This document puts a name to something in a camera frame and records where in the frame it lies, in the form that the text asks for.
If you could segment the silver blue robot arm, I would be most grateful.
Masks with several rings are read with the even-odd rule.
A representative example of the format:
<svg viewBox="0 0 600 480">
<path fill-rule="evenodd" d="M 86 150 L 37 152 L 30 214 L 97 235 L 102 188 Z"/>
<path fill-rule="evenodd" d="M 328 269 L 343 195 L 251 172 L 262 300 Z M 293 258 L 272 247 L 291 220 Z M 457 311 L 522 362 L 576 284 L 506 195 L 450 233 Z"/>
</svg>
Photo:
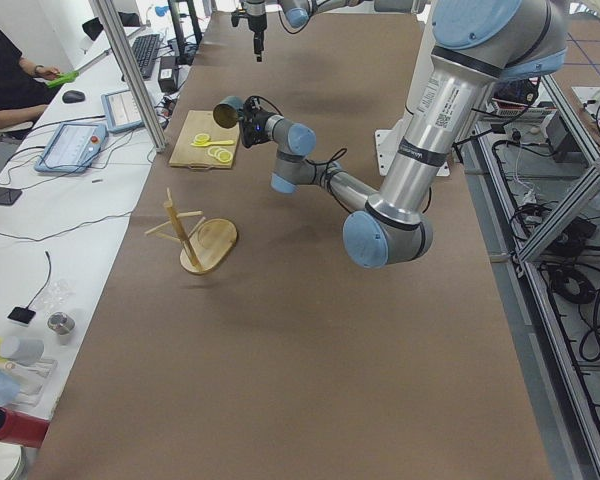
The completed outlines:
<svg viewBox="0 0 600 480">
<path fill-rule="evenodd" d="M 328 0 L 328 1 L 276 1 L 287 23 L 294 29 L 302 30 L 309 20 L 319 13 L 356 7 L 362 1 Z M 262 61 L 264 52 L 265 31 L 267 28 L 266 2 L 260 0 L 241 1 L 240 7 L 231 14 L 231 23 L 237 27 L 239 21 L 245 19 L 249 30 L 253 33 L 253 51 L 257 62 Z"/>
<path fill-rule="evenodd" d="M 349 257 L 366 268 L 424 255 L 433 234 L 421 204 L 479 93 L 505 80 L 559 70 L 566 57 L 565 1 L 440 1 L 431 12 L 433 71 L 379 189 L 330 160 L 314 162 L 314 132 L 263 109 L 257 97 L 234 104 L 245 147 L 277 145 L 271 185 L 292 193 L 319 185 L 350 211 L 343 225 Z"/>
</svg>

